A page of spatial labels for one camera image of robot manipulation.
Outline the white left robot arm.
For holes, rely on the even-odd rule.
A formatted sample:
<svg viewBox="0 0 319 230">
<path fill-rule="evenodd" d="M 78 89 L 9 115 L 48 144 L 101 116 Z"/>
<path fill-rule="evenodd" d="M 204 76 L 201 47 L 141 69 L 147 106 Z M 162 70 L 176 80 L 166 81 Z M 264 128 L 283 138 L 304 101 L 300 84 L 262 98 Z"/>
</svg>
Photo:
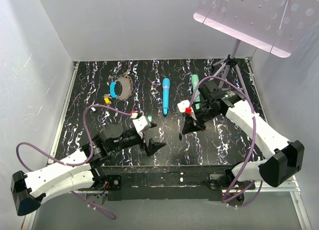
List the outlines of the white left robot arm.
<svg viewBox="0 0 319 230">
<path fill-rule="evenodd" d="M 42 169 L 12 175 L 11 193 L 18 216 L 36 211 L 42 204 L 57 196 L 79 189 L 94 189 L 103 194 L 121 189 L 121 175 L 105 174 L 102 165 L 112 154 L 138 145 L 147 156 L 154 155 L 164 142 L 146 138 L 145 131 L 156 127 L 145 116 L 133 121 L 133 127 L 124 130 L 120 124 L 110 124 L 97 134 L 92 144 L 85 144 L 60 163 Z"/>
</svg>

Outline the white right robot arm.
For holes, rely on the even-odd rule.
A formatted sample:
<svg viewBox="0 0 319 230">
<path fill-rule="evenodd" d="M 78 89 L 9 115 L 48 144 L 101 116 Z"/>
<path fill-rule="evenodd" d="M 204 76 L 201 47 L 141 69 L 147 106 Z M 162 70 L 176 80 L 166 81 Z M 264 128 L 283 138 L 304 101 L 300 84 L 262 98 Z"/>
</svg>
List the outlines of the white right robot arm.
<svg viewBox="0 0 319 230">
<path fill-rule="evenodd" d="M 245 181 L 264 181 L 272 187 L 298 173 L 302 168 L 304 145 L 296 140 L 289 141 L 276 132 L 256 112 L 251 111 L 249 102 L 235 88 L 220 89 L 211 80 L 199 87 L 202 101 L 196 109 L 188 100 L 178 103 L 178 111 L 184 115 L 182 134 L 204 131 L 205 123 L 222 115 L 244 131 L 262 151 L 264 160 L 237 163 L 225 171 L 213 183 L 239 188 Z"/>
</svg>

